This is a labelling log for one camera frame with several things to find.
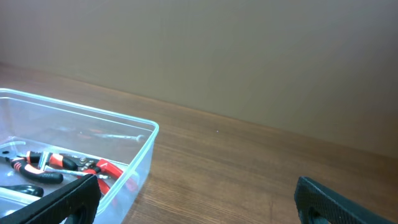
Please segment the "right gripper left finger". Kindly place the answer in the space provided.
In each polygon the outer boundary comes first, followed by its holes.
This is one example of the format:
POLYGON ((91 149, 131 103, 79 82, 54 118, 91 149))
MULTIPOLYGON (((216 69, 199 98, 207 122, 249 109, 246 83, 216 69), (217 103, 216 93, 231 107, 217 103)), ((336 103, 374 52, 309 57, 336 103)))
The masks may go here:
POLYGON ((97 176, 85 175, 1 218, 2 224, 92 224, 101 198, 97 176))

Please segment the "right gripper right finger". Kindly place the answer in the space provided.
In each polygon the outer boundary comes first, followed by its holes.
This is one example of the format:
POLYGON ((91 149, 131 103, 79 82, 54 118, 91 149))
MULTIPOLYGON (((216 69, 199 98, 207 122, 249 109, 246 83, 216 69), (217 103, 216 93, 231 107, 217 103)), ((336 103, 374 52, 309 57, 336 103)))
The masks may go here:
POLYGON ((309 177, 298 178, 294 200, 302 224, 393 224, 309 177))

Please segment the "red handled snips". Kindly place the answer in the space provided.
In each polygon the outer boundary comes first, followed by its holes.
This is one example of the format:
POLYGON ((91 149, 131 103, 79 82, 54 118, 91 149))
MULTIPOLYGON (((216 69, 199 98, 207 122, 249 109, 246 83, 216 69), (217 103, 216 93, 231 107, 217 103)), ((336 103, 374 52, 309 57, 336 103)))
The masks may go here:
POLYGON ((45 170, 53 170, 76 177, 86 174, 97 175, 99 189, 103 195, 106 195, 110 190, 110 186, 105 182, 105 179, 118 180, 124 172, 106 159, 78 157, 69 154, 51 154, 46 166, 48 168, 45 168, 45 170))

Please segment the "black red screwdriver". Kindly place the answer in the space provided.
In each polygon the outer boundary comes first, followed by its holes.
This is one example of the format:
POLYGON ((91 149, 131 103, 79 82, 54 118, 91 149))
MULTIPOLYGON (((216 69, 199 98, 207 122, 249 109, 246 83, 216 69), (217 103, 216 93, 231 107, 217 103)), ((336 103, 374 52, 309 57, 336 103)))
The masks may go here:
POLYGON ((2 185, 1 188, 35 197, 42 197, 44 195, 44 189, 36 185, 2 185))

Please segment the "orange black long-nose pliers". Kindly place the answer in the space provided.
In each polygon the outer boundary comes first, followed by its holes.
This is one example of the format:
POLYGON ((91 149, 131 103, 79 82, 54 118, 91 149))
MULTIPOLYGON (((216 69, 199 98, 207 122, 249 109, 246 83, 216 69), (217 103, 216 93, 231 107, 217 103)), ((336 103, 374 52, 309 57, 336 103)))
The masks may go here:
MULTIPOLYGON (((16 151, 1 151, 1 160, 8 162, 10 166, 23 177, 40 182, 41 184, 61 184, 63 175, 60 173, 46 172, 33 166, 39 164, 45 152, 28 151, 26 155, 20 155, 16 151)), ((54 165, 66 170, 77 171, 77 164, 66 156, 49 152, 44 160, 45 165, 54 165)))

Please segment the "clear plastic container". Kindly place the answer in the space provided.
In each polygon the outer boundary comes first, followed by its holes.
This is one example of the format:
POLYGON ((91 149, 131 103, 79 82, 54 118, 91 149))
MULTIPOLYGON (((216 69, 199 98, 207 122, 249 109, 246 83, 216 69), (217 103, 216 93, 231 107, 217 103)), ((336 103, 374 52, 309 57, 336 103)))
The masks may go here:
POLYGON ((154 121, 31 93, 1 89, 1 151, 52 152, 106 159, 124 172, 107 179, 95 223, 121 223, 150 171, 159 125, 154 121), (144 142, 84 139, 78 134, 144 135, 144 142))

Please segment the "small silver wrench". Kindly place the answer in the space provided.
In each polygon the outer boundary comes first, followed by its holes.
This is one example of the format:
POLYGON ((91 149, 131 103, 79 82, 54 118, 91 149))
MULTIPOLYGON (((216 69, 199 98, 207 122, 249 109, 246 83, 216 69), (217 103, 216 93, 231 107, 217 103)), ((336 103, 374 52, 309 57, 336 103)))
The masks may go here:
POLYGON ((133 141, 133 142, 144 142, 147 140, 147 137, 144 135, 138 135, 138 136, 127 136, 127 135, 120 135, 120 134, 101 134, 101 133, 93 133, 93 134, 83 134, 80 133, 78 134, 79 137, 84 138, 84 139, 91 139, 91 138, 101 138, 101 139, 122 139, 122 140, 128 140, 128 141, 133 141))

